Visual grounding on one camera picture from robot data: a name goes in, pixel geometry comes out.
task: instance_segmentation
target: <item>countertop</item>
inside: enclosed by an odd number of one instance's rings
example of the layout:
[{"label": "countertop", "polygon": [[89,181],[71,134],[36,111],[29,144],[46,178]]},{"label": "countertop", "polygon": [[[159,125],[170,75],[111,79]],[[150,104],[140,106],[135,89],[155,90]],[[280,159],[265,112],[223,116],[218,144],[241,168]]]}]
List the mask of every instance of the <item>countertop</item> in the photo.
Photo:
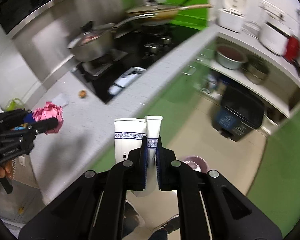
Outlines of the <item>countertop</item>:
[{"label": "countertop", "polygon": [[98,160],[114,139],[114,119],[136,117],[145,105],[217,36],[237,43],[263,57],[282,70],[299,87],[300,78],[292,65],[265,49],[257,39],[211,24],[198,32],[165,57],[157,61],[128,88],[105,105],[87,90],[88,96],[78,97],[86,87],[71,73],[60,78],[40,99],[35,108],[43,107],[59,93],[69,96],[63,110],[64,123],[58,134],[37,136],[30,154],[34,175],[49,204]]}]

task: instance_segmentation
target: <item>black trash can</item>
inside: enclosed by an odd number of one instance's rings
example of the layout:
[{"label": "black trash can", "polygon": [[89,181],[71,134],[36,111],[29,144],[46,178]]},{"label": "black trash can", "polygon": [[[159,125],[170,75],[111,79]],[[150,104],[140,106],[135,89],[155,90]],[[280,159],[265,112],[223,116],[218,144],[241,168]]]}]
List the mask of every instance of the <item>black trash can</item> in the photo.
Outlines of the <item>black trash can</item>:
[{"label": "black trash can", "polygon": [[221,135],[236,142],[261,126],[264,111],[265,105],[255,95],[247,90],[228,86],[212,126]]}]

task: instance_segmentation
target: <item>pink bowl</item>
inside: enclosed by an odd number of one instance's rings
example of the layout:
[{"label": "pink bowl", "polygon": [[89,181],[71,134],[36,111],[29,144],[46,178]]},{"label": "pink bowl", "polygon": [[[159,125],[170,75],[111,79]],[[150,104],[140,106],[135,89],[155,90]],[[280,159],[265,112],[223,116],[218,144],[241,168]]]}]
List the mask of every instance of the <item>pink bowl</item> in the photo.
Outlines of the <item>pink bowl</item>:
[{"label": "pink bowl", "polygon": [[188,156],[181,160],[186,162],[193,170],[195,170],[198,166],[203,173],[207,173],[210,170],[208,163],[199,156]]}]

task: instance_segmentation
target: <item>crumpled pink paper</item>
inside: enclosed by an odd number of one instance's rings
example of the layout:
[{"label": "crumpled pink paper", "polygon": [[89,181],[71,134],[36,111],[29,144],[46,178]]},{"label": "crumpled pink paper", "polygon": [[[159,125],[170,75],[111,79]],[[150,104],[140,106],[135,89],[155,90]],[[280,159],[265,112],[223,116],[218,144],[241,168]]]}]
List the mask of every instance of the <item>crumpled pink paper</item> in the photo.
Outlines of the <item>crumpled pink paper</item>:
[{"label": "crumpled pink paper", "polygon": [[47,101],[43,108],[39,107],[33,112],[32,117],[37,122],[52,117],[57,118],[59,122],[58,126],[55,129],[46,131],[45,133],[58,133],[63,124],[62,113],[63,111],[61,106],[56,106],[54,103]]}]

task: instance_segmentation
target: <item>human hand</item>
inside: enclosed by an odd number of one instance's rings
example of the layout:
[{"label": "human hand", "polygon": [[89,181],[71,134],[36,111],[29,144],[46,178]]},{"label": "human hand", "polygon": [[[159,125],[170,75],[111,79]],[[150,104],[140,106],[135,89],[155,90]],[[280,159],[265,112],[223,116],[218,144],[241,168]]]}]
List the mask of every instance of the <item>human hand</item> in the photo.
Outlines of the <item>human hand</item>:
[{"label": "human hand", "polygon": [[0,179],[7,177],[13,179],[12,160],[7,161],[0,166]]}]

